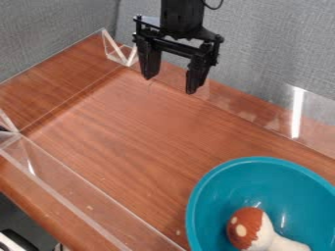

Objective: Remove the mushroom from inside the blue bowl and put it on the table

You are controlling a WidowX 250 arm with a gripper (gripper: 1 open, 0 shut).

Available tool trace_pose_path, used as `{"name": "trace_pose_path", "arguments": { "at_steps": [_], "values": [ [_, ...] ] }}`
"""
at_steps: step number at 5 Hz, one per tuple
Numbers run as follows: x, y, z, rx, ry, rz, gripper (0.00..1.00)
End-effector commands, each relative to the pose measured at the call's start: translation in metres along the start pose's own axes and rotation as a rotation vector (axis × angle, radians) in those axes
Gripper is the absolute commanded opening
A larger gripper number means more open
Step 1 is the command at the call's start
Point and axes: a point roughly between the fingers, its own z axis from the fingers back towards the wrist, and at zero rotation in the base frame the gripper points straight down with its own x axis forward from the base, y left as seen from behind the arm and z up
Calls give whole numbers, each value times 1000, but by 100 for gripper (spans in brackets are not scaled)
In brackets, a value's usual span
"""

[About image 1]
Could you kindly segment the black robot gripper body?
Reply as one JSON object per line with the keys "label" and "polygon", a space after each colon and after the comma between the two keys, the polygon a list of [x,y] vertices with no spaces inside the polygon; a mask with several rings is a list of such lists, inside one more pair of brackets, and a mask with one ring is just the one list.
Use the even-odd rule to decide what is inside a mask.
{"label": "black robot gripper body", "polygon": [[160,18],[141,15],[137,15],[133,21],[136,24],[134,43],[140,37],[144,37],[161,52],[186,59],[190,59],[193,55],[205,56],[210,65],[217,64],[224,38],[204,26],[176,30],[178,25],[164,27]]}

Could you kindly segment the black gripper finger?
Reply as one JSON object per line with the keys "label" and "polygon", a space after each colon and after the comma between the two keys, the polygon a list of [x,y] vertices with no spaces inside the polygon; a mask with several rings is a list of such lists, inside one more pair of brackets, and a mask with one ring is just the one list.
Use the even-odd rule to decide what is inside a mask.
{"label": "black gripper finger", "polygon": [[162,52],[144,37],[137,39],[137,55],[144,79],[150,79],[160,72]]}
{"label": "black gripper finger", "polygon": [[193,94],[204,84],[210,64],[205,56],[193,55],[185,73],[185,93]]}

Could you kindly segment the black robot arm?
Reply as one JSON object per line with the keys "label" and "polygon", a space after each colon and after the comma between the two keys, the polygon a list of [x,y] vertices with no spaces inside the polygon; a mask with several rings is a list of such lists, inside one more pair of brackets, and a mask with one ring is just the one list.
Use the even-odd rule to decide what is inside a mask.
{"label": "black robot arm", "polygon": [[202,26],[204,8],[213,10],[204,0],[161,0],[157,17],[133,17],[133,42],[142,77],[150,79],[158,74],[164,52],[186,58],[186,94],[193,94],[204,84],[224,43],[224,38]]}

